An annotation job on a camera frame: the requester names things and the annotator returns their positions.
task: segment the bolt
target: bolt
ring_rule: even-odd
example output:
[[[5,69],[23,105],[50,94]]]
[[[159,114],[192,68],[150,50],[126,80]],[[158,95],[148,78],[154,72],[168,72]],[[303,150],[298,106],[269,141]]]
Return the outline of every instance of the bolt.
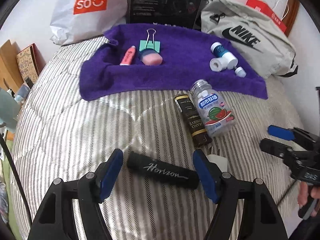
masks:
[[[58,184],[60,184],[60,182],[61,182],[61,179],[60,179],[60,178],[56,178],[56,179],[53,181],[53,184],[54,184],[54,185],[58,185]]]
[[[231,174],[229,172],[224,172],[224,173],[222,173],[222,177],[224,177],[225,179],[230,179]]]
[[[263,184],[263,180],[260,179],[260,178],[256,178],[256,179],[255,179],[255,182],[256,182],[257,184],[259,184],[259,185],[262,185],[262,184]]]
[[[94,177],[94,173],[93,172],[89,172],[86,174],[85,176],[87,179],[92,179]]]

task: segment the human hand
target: human hand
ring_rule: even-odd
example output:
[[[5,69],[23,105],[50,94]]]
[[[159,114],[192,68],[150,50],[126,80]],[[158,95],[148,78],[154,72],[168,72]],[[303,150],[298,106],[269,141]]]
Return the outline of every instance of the human hand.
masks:
[[[299,207],[302,208],[308,201],[308,185],[306,182],[300,183],[300,190],[298,195],[298,203]],[[311,191],[311,197],[314,199],[320,199],[320,187],[314,186]],[[312,211],[311,216],[315,217],[320,209],[320,201],[318,202],[317,206],[315,207],[315,210]]]

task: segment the brown book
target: brown book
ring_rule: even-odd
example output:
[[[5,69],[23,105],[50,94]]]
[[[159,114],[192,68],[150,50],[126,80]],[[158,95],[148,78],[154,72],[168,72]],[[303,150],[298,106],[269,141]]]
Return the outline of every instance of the brown book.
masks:
[[[0,87],[4,90],[11,88],[15,93],[23,84],[16,55],[10,40],[0,47]]]
[[[35,83],[39,76],[39,68],[36,61],[35,44],[31,44],[17,55],[17,62],[23,80],[30,78]]]

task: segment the blue label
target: blue label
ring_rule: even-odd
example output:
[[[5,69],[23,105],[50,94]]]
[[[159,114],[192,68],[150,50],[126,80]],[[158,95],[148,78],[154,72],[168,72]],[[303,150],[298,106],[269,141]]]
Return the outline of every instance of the blue label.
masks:
[[[202,101],[200,101],[199,106],[201,109],[203,109],[205,106],[207,106],[208,104],[217,101],[218,100],[218,96],[216,94],[212,94],[211,96],[203,99]]]
[[[227,49],[225,49],[222,45],[215,47],[213,50],[213,54],[216,57],[222,57],[227,52],[229,52],[229,51]]]

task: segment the bed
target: bed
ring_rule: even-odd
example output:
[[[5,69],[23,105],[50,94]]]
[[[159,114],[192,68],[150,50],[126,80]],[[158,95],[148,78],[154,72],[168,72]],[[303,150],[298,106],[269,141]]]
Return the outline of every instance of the bed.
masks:
[[[97,37],[61,47],[23,107],[12,155],[33,218],[55,178],[79,179],[106,161],[115,148],[123,150],[124,163],[135,151],[194,170],[191,135],[172,100],[180,91],[130,91],[91,102],[81,98],[81,65],[105,41]],[[271,76],[266,84],[268,100],[222,92],[237,124],[203,150],[227,157],[228,171],[238,179],[262,178],[286,218],[297,203],[298,183],[280,159],[260,151],[259,142],[269,137],[271,124],[303,126],[281,82]],[[27,239],[27,213],[12,175],[10,181],[17,223]],[[100,207],[112,238],[128,240],[203,239],[215,211],[202,186],[187,190],[161,184],[131,174],[126,165]],[[86,239],[77,201],[74,211],[79,239]],[[241,212],[239,201],[230,239],[236,239]]]

